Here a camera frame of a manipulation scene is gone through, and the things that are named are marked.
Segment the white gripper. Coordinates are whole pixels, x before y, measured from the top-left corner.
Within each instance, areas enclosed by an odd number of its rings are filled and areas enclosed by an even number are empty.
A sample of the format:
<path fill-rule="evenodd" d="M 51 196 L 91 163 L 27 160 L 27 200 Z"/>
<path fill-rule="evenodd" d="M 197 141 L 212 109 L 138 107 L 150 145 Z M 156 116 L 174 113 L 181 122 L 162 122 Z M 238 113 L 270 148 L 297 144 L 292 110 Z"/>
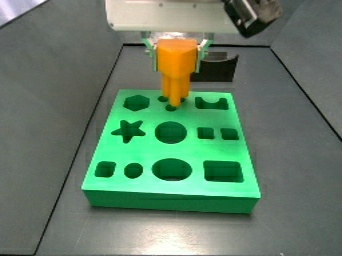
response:
<path fill-rule="evenodd" d="M 113 29 L 142 32 L 154 71 L 158 70 L 158 58 L 152 32 L 204 33 L 197 38 L 197 72 L 201 71 L 201 62 L 214 42 L 213 33 L 238 33 L 221 0 L 105 0 L 105 4 Z"/>

